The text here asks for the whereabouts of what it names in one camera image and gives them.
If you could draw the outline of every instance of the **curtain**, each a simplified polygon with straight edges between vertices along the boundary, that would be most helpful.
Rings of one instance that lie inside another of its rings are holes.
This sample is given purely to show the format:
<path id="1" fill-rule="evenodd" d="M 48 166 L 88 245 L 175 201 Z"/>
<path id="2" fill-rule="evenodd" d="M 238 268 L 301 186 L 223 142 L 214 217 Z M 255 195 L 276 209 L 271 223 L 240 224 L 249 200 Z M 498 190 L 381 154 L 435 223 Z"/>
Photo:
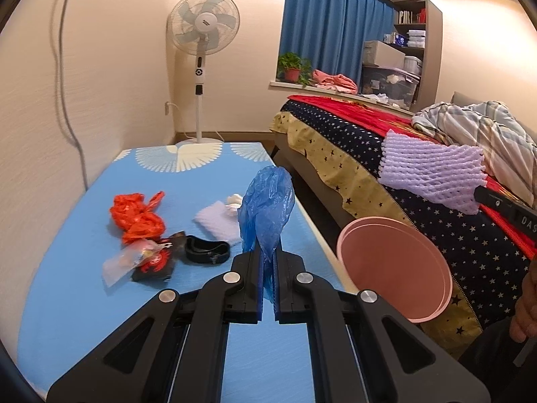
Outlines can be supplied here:
<path id="1" fill-rule="evenodd" d="M 313 69 L 360 84 L 363 45 L 394 30 L 387 0 L 285 0 L 280 55 L 311 60 Z"/>

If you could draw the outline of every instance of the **person's hand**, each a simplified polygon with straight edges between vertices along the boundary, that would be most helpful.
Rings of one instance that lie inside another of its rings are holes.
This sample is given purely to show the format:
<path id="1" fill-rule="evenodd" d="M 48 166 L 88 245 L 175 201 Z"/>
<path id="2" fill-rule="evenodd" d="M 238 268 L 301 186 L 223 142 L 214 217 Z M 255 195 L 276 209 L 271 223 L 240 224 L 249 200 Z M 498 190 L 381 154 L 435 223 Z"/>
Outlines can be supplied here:
<path id="1" fill-rule="evenodd" d="M 530 270 L 522 281 L 522 297 L 515 306 L 509 334 L 515 342 L 537 336 L 537 257 L 531 262 Z"/>

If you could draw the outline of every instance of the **metal bolt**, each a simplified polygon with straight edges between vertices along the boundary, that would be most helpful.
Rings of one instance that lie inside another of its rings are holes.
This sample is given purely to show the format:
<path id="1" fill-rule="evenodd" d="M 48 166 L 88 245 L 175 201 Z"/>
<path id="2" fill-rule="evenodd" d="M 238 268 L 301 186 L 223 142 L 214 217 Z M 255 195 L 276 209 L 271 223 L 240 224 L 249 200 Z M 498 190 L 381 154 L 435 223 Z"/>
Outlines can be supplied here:
<path id="1" fill-rule="evenodd" d="M 224 282 L 226 283 L 237 283 L 240 279 L 241 275 L 239 273 L 235 273 L 234 271 L 224 274 Z"/>
<path id="2" fill-rule="evenodd" d="M 170 303 L 170 301 L 175 300 L 175 292 L 171 289 L 166 289 L 158 295 L 158 299 L 162 301 L 162 303 Z"/>
<path id="3" fill-rule="evenodd" d="M 360 298 L 366 303 L 375 303 L 379 296 L 377 296 L 377 293 L 373 290 L 363 290 L 360 292 Z"/>
<path id="4" fill-rule="evenodd" d="M 296 279 L 300 283 L 311 283 L 311 282 L 313 282 L 313 276 L 310 273 L 298 273 L 296 275 Z"/>

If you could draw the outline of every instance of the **blue table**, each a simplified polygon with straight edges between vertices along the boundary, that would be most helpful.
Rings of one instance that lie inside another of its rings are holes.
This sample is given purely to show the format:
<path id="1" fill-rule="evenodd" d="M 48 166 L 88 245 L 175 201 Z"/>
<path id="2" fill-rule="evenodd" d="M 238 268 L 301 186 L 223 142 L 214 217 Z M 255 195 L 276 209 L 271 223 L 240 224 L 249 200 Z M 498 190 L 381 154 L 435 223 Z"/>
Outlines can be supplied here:
<path id="1" fill-rule="evenodd" d="M 122 232 L 108 212 L 116 194 L 141 192 L 149 199 L 162 190 L 165 197 L 156 213 L 165 221 L 165 234 L 185 230 L 209 239 L 210 234 L 192 221 L 194 215 L 228 195 L 243 195 L 256 173 L 271 164 L 258 143 L 122 152 L 72 210 L 30 287 L 17 353 L 18 367 L 27 380 L 46 393 L 160 289 L 170 287 L 180 293 L 198 289 L 231 266 L 232 259 L 216 266 L 178 262 L 168 282 L 143 284 L 124 278 L 106 288 L 103 262 L 121 249 Z M 299 202 L 281 240 L 284 250 L 303 257 L 308 271 L 337 289 L 343 289 L 341 278 L 352 289 Z M 232 256 L 240 252 L 240 244 L 232 247 Z M 277 324 L 267 300 L 261 323 L 232 324 L 222 388 L 223 403 L 313 402 L 305 325 Z"/>

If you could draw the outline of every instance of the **cardboard box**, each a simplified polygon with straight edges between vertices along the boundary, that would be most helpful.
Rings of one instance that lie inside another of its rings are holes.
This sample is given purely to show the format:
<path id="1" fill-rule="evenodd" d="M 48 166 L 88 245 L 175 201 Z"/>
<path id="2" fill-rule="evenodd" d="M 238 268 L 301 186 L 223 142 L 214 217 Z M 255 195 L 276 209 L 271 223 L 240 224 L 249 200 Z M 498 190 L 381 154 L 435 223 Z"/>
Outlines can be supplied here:
<path id="1" fill-rule="evenodd" d="M 363 65 L 384 68 L 404 67 L 404 53 L 380 41 L 367 41 L 363 46 Z"/>

